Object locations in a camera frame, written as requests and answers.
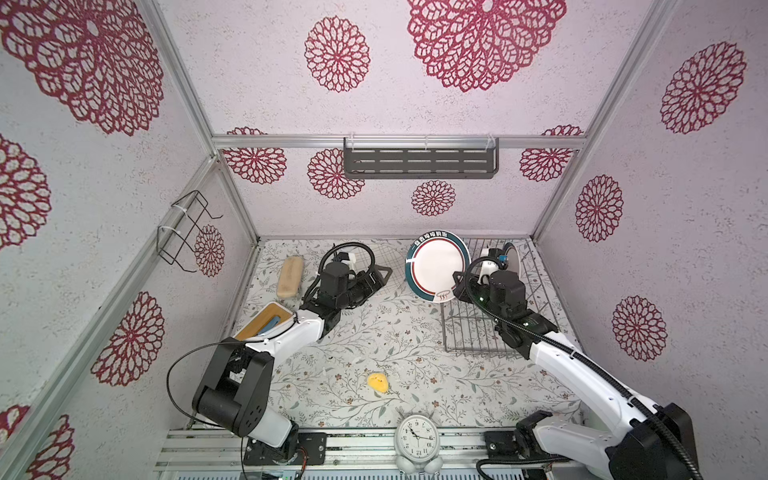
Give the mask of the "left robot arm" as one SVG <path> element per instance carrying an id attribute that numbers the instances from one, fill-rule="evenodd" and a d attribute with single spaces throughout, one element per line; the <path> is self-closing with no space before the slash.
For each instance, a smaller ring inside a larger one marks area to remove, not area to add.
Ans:
<path id="1" fill-rule="evenodd" d="M 272 449 L 295 449 L 297 424 L 268 406 L 275 368 L 330 333 L 343 311 L 361 306 L 391 275 L 390 267 L 376 263 L 357 272 L 345 261 L 321 267 L 290 320 L 263 335 L 230 337 L 216 346 L 193 396 L 193 412 Z"/>

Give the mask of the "plaid beige plate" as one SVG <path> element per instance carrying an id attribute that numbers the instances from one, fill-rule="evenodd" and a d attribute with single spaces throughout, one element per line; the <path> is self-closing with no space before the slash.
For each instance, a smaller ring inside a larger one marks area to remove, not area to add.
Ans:
<path id="1" fill-rule="evenodd" d="M 407 245 L 399 240 L 371 240 L 366 244 L 376 257 L 376 265 L 390 267 L 393 270 L 387 285 L 374 295 L 374 299 L 380 301 L 394 299 L 407 287 L 405 280 Z"/>

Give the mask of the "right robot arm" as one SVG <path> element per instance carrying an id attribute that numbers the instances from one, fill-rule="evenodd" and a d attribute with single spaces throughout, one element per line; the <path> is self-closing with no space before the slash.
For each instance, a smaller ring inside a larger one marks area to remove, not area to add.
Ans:
<path id="1" fill-rule="evenodd" d="M 699 479 L 693 425 L 678 405 L 661 406 L 636 393 L 578 350 L 557 326 L 529 309 L 517 273 L 493 272 L 487 282 L 453 274 L 454 291 L 493 318 L 502 341 L 553 375 L 603 422 L 604 429 L 536 414 L 518 423 L 519 445 L 565 457 L 600 479 Z"/>

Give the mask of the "green rimmed white plate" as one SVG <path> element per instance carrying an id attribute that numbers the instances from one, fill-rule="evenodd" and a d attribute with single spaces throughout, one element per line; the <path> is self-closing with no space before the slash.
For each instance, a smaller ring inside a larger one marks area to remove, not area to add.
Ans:
<path id="1" fill-rule="evenodd" d="M 455 298 L 455 272 L 464 272 L 471 261 L 464 241 L 447 230 L 431 230 L 410 245 L 405 261 L 405 278 L 412 292 L 431 303 Z"/>

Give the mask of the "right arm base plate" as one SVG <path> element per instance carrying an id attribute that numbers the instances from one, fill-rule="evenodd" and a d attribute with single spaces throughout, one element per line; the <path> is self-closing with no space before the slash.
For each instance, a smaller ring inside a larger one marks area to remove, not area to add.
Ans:
<path id="1" fill-rule="evenodd" d="M 483 433 L 488 460 L 530 460 L 529 438 L 517 429 L 489 430 Z"/>

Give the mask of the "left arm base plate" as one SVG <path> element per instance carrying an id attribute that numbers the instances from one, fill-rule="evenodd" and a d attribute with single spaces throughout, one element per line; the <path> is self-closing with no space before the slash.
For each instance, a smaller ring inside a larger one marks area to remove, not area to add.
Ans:
<path id="1" fill-rule="evenodd" d="M 316 466 L 325 463 L 328 435 L 324 432 L 291 433 L 280 447 L 250 438 L 244 455 L 245 466 Z"/>

